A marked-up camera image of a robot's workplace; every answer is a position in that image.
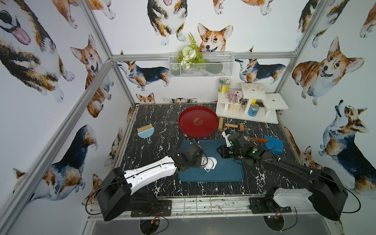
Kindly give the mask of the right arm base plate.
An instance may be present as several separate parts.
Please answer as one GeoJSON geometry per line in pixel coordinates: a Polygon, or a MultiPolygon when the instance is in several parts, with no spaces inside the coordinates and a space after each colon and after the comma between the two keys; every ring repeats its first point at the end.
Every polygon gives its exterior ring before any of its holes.
{"type": "Polygon", "coordinates": [[[254,214],[292,212],[291,207],[281,207],[273,199],[266,197],[251,197],[249,198],[249,203],[249,209],[254,214]]]}

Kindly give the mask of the wooden double roller pin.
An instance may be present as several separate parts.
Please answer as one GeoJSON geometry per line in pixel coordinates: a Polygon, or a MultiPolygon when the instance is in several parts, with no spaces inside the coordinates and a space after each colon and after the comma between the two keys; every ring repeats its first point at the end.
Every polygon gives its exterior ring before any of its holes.
{"type": "Polygon", "coordinates": [[[219,118],[219,122],[218,122],[218,130],[219,131],[223,131],[226,127],[235,128],[235,129],[237,129],[240,132],[244,131],[244,124],[243,123],[239,123],[239,124],[225,123],[224,122],[224,118],[220,117],[219,118]]]}

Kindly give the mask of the white dough piece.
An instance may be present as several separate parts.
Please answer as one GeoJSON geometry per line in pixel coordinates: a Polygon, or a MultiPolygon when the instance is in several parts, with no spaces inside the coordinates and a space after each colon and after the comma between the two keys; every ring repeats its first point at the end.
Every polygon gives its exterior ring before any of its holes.
{"type": "Polygon", "coordinates": [[[206,172],[210,172],[212,169],[215,169],[217,165],[217,160],[214,157],[202,157],[201,159],[201,168],[206,172]]]}

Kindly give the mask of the metal dough scraper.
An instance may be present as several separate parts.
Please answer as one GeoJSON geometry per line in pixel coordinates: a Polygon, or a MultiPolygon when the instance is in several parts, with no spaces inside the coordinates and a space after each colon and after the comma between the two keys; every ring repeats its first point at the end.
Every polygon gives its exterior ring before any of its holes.
{"type": "Polygon", "coordinates": [[[244,139],[245,139],[246,141],[261,142],[261,143],[268,143],[268,142],[269,142],[269,140],[266,139],[266,138],[248,137],[248,136],[243,135],[241,132],[236,132],[236,131],[234,131],[233,134],[240,134],[240,136],[241,136],[241,137],[244,137],[244,139]]]}

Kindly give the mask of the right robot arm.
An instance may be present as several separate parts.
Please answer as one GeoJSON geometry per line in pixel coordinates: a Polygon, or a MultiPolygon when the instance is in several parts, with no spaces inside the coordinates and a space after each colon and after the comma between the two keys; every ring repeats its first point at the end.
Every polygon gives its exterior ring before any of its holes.
{"type": "Polygon", "coordinates": [[[338,221],[343,213],[348,193],[334,170],[312,168],[275,155],[272,150],[253,146],[241,133],[221,133],[228,156],[243,164],[271,170],[294,181],[311,195],[305,200],[323,217],[338,221]]]}

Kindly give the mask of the round metal cutter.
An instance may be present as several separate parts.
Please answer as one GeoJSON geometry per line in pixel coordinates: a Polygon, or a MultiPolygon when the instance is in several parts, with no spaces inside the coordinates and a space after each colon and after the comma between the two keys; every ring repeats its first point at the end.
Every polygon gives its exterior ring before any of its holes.
{"type": "Polygon", "coordinates": [[[201,158],[201,168],[203,168],[206,172],[209,172],[212,169],[213,161],[211,158],[202,157],[201,158]]]}

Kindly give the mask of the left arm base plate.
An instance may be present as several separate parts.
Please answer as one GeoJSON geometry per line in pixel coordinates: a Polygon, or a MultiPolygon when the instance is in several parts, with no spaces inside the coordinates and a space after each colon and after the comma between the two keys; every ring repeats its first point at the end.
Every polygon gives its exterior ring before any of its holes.
{"type": "Polygon", "coordinates": [[[157,200],[152,203],[142,203],[140,208],[131,211],[131,217],[171,216],[172,201],[157,200]]]}

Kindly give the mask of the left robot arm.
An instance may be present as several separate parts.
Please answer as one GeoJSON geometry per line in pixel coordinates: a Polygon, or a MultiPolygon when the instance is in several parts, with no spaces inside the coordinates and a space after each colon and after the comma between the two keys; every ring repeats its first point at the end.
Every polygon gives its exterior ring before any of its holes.
{"type": "Polygon", "coordinates": [[[138,191],[161,178],[189,168],[201,168],[204,148],[197,142],[179,149],[154,163],[132,170],[115,168],[95,193],[104,221],[111,221],[125,211],[155,212],[158,200],[141,197],[138,191]]]}

